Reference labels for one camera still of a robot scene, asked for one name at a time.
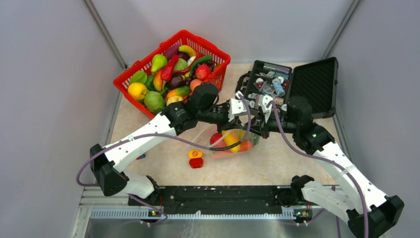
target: red container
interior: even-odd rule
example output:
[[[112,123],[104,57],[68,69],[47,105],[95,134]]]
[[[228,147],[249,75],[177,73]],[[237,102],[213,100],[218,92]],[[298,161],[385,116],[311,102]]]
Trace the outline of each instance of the red container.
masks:
[[[167,41],[162,42],[159,45],[159,48],[153,51],[146,58],[144,58],[141,61],[136,61],[131,67],[129,67],[126,71],[124,71],[120,76],[118,76],[114,80],[114,86],[122,92],[124,97],[151,119],[155,116],[151,112],[149,112],[145,106],[134,100],[128,94],[128,82],[130,81],[131,76],[133,76],[133,74],[139,70],[144,71],[148,75],[150,75],[153,56],[155,56],[156,54],[162,54],[175,44],[188,45],[192,47],[196,52],[202,53],[203,55],[212,55],[213,61],[217,64],[220,64],[220,67],[215,68],[213,74],[209,79],[206,80],[206,82],[214,84],[219,89],[219,91],[222,89],[223,86],[226,67],[230,63],[230,56],[225,52],[219,50],[215,45],[213,45],[209,41],[199,36],[196,36],[186,30],[181,30],[175,35],[173,35],[171,38],[169,38]]]

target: table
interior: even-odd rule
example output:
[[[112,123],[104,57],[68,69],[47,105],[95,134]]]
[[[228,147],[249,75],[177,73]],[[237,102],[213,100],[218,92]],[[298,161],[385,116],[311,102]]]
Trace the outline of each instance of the table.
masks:
[[[296,67],[303,63],[279,63]],[[251,63],[230,64],[227,67],[220,102],[234,97],[238,78],[252,69]],[[111,143],[134,132],[149,121],[124,97],[122,97],[116,117]],[[317,119],[338,141],[332,118]],[[180,135],[192,140],[208,124],[199,122],[197,127]],[[146,158],[134,161],[127,171],[139,175],[150,175],[159,185],[289,185],[295,175],[309,175],[322,184],[337,184],[315,161],[300,156],[290,150],[279,133],[271,133],[267,140],[260,142],[251,151],[233,158],[213,160],[204,157],[204,166],[192,169],[189,164],[189,145],[167,140],[146,153]]]

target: case lid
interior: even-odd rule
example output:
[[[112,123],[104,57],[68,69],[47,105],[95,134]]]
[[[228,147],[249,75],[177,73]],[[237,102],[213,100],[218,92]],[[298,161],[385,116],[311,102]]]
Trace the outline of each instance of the case lid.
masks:
[[[294,68],[287,91],[289,97],[303,96],[312,106],[315,119],[335,114],[338,61],[332,57]]]

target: bag of toy fruit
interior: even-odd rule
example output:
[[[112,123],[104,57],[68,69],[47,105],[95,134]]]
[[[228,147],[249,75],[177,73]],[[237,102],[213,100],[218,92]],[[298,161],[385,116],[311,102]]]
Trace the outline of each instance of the bag of toy fruit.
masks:
[[[210,125],[203,130],[193,140],[194,143],[212,148],[222,148],[235,144],[245,136],[245,131],[240,129],[232,129],[228,131],[217,132],[216,125]],[[242,154],[253,149],[259,142],[260,137],[252,132],[248,133],[246,139],[239,145],[223,151],[202,150],[190,146],[188,150],[197,149],[203,152],[204,156],[212,159],[226,159]]]

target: white wall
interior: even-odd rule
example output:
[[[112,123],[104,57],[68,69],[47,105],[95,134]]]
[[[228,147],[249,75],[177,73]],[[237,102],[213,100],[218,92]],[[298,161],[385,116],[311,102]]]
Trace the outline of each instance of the white wall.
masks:
[[[337,113],[358,168],[405,209],[395,238],[419,237],[420,1],[364,1],[332,55]]]
[[[322,57],[352,0],[92,2],[127,63],[181,29],[214,43],[232,62],[308,62]]]
[[[0,42],[0,237],[68,237],[120,68],[81,0],[0,1]]]

